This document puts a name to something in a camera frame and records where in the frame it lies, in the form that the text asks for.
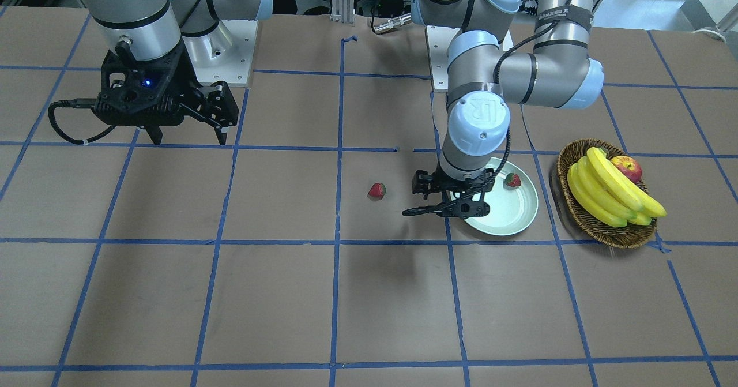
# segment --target red apple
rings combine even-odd
[[[634,184],[637,184],[638,181],[641,180],[643,171],[641,169],[641,165],[638,164],[635,159],[630,158],[630,156],[616,156],[610,161],[612,164],[614,164],[614,166],[617,167],[620,172],[625,175],[625,177],[627,177],[627,179],[630,179]]]

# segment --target strawberry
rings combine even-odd
[[[522,182],[520,181],[520,177],[517,176],[517,174],[512,174],[512,172],[510,172],[505,177],[505,185],[511,188],[517,188],[517,187],[520,187],[520,185],[522,185]]]
[[[379,198],[380,200],[385,196],[385,193],[387,193],[387,188],[385,188],[384,184],[380,184],[379,182],[372,185],[371,190],[369,190],[369,196]]]

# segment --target fruit basket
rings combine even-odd
[[[620,249],[634,249],[645,245],[656,232],[656,219],[653,219],[649,225],[628,224],[625,227],[611,227],[595,219],[574,199],[567,183],[567,172],[574,163],[587,154],[587,149],[592,146],[606,149],[607,159],[627,155],[620,148],[597,139],[580,139],[566,145],[556,159],[556,176],[559,177],[559,185],[561,185],[569,213],[586,234],[604,245]],[[643,181],[639,181],[637,185],[643,192],[648,193],[648,188]]]

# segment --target yellow banana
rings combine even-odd
[[[643,203],[638,195],[633,192],[624,181],[630,182],[622,172],[618,171],[611,161],[608,161],[598,148],[587,149],[592,172],[596,174],[602,185],[612,193],[617,200],[633,211],[643,210]]]
[[[621,219],[620,217],[614,216],[613,214],[607,212],[604,208],[597,205],[597,203],[592,200],[592,197],[587,195],[582,187],[582,184],[579,182],[579,176],[577,174],[577,164],[573,164],[571,168],[569,168],[566,179],[569,184],[569,188],[571,189],[571,193],[574,195],[574,198],[578,201],[578,203],[580,203],[580,205],[582,205],[583,209],[592,214],[594,218],[611,227],[625,227],[628,224],[628,221],[626,219]]]
[[[628,222],[638,225],[648,225],[651,224],[651,217],[641,211],[634,219],[628,219]]]
[[[643,190],[641,190],[638,185],[629,180],[614,166],[614,164],[611,163],[611,161],[608,161],[607,158],[605,158],[605,156],[602,155],[599,150],[597,150],[596,148],[589,148],[587,149],[587,156],[590,159],[592,166],[595,167],[595,170],[598,172],[598,174],[600,174],[600,178],[603,178],[603,176],[601,175],[601,169],[598,169],[598,166],[606,170],[606,178],[612,178],[614,179],[613,183],[619,184],[619,187],[617,188],[619,190],[613,190],[613,192],[617,192],[617,197],[621,195],[620,192],[628,192],[629,194],[635,195],[641,202],[641,209],[636,211],[643,211],[649,217],[665,217],[667,215],[667,211],[664,209],[664,206],[662,206],[658,201],[654,200],[653,197],[643,192]],[[623,201],[623,203],[635,210],[634,206],[626,204],[625,201]]]
[[[577,174],[579,174],[579,182],[582,183],[585,192],[607,212],[627,220],[635,219],[638,216],[636,211],[622,205],[620,201],[607,192],[607,189],[593,175],[586,155],[577,163]]]

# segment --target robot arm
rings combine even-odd
[[[214,128],[221,145],[238,122],[238,107],[226,82],[203,87],[192,58],[215,58],[227,48],[221,19],[266,19],[272,0],[82,0],[108,43],[100,95],[61,100],[48,109],[52,127],[65,140],[87,144],[118,125],[145,129],[161,143],[160,126],[175,126],[185,116]],[[55,109],[89,108],[111,128],[89,140],[72,140],[59,129]]]
[[[485,216],[483,201],[509,151],[507,103],[585,108],[604,82],[602,66],[588,58],[593,0],[540,0],[535,34],[500,50],[520,0],[413,0],[414,22],[459,27],[449,46],[449,128],[433,174],[417,171],[413,193],[453,192],[460,197],[403,212],[406,216]],[[535,40],[532,54],[515,50]],[[493,151],[508,142],[496,171],[485,168]],[[479,201],[472,196],[481,193]]]

